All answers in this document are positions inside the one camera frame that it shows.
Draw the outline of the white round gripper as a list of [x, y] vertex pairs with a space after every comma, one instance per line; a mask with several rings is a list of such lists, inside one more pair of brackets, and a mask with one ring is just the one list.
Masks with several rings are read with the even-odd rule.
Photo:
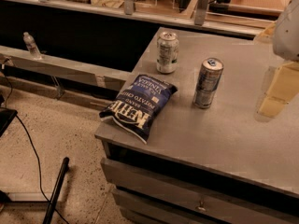
[[253, 42], [271, 44], [272, 40], [274, 53], [289, 61], [275, 70], [258, 109], [259, 114], [268, 118], [276, 117], [299, 93], [299, 0], [291, 0], [277, 22], [265, 27]]

